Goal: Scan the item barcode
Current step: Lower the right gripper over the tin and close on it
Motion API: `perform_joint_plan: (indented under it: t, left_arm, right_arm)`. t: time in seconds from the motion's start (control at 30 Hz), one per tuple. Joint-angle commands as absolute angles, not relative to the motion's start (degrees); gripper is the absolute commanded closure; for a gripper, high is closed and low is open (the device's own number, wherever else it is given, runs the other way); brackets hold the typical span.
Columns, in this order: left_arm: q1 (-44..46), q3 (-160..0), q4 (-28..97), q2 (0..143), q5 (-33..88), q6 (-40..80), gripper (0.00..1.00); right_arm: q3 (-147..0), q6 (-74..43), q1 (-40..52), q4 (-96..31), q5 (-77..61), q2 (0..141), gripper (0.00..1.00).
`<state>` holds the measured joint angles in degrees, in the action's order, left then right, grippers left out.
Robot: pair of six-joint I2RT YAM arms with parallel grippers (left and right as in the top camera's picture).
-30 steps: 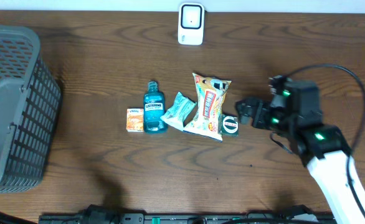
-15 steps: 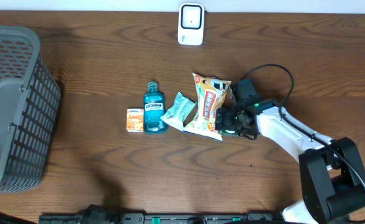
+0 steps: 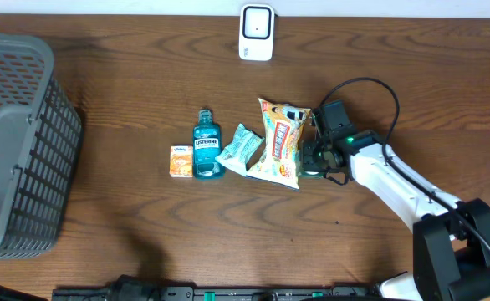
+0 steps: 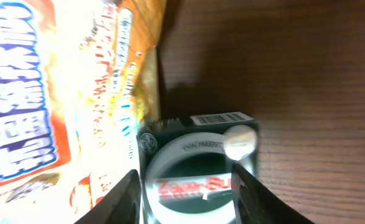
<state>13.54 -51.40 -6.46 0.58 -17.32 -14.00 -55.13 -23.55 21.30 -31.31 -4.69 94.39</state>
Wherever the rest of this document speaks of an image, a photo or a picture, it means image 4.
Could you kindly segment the green ointment box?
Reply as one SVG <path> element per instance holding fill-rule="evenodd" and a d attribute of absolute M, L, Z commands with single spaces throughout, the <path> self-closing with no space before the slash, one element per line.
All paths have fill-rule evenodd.
<path fill-rule="evenodd" d="M 236 162 L 257 174 L 259 123 L 241 113 L 202 114 L 140 127 L 144 223 L 235 223 Z"/>

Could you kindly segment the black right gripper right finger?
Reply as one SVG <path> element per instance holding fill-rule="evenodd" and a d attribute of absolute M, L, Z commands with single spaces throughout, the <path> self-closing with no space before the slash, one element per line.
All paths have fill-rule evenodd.
<path fill-rule="evenodd" d="M 238 224 L 314 224 L 238 163 L 232 165 L 231 187 Z"/>

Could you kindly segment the yellow snack bag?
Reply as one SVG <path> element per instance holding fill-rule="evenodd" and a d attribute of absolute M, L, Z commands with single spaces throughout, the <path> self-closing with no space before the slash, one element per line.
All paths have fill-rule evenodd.
<path fill-rule="evenodd" d="M 0 1 L 0 223 L 75 223 L 138 167 L 165 9 Z"/>

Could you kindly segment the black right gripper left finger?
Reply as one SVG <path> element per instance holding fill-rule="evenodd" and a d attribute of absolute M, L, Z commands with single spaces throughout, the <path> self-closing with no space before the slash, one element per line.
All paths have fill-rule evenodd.
<path fill-rule="evenodd" d="M 140 177 L 132 169 L 75 224 L 139 224 L 140 207 Z"/>

